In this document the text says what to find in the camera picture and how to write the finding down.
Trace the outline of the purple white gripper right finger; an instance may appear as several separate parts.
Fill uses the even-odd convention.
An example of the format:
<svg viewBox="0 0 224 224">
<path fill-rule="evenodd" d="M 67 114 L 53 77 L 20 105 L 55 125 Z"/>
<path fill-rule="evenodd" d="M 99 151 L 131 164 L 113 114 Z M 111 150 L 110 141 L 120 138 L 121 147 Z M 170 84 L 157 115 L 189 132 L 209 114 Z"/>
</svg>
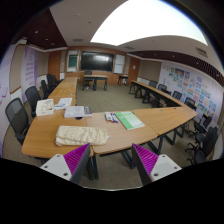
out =
<svg viewBox="0 0 224 224">
<path fill-rule="evenodd" d="M 181 167 L 165 154 L 157 155 L 136 144 L 132 144 L 131 151 L 143 185 L 181 170 Z"/>
</svg>

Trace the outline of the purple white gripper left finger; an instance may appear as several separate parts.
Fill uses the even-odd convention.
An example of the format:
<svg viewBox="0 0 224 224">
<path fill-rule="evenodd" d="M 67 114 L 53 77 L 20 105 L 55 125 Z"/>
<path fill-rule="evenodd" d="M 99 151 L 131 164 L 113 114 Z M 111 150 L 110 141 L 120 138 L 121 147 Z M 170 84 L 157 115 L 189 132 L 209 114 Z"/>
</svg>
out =
<svg viewBox="0 0 224 224">
<path fill-rule="evenodd" d="M 72 183 L 79 184 L 89 156 L 90 144 L 85 144 L 65 155 L 54 155 L 41 166 L 41 169 Z"/>
</svg>

